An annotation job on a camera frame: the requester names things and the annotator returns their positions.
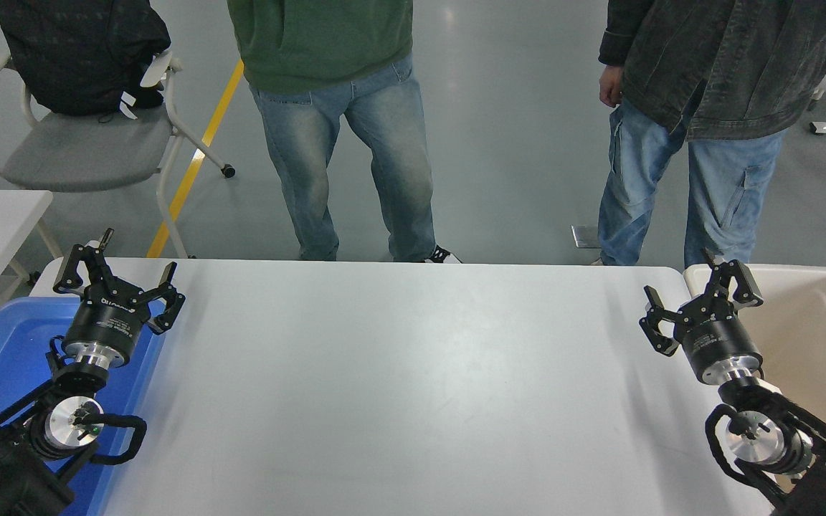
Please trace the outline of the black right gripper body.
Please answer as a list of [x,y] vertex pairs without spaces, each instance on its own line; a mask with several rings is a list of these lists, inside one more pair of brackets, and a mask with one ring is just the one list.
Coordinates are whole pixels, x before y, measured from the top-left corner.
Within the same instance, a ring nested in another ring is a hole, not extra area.
[[763,356],[738,319],[734,302],[701,295],[679,313],[675,339],[699,382],[721,385],[761,370]]

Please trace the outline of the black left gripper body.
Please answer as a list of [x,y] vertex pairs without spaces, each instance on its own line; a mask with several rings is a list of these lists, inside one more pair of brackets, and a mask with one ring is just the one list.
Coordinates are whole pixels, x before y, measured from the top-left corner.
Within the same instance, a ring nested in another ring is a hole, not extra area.
[[63,353],[77,355],[86,344],[98,344],[112,349],[115,355],[130,356],[150,317],[146,303],[132,304],[129,298],[112,296],[104,287],[89,285],[62,339]]

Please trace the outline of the person's hand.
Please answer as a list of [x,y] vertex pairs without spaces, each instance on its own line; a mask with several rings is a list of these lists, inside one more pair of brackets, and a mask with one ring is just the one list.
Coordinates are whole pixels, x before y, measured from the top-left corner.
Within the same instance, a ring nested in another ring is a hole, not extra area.
[[617,65],[605,65],[599,78],[599,101],[608,108],[622,104],[622,76],[624,68]]

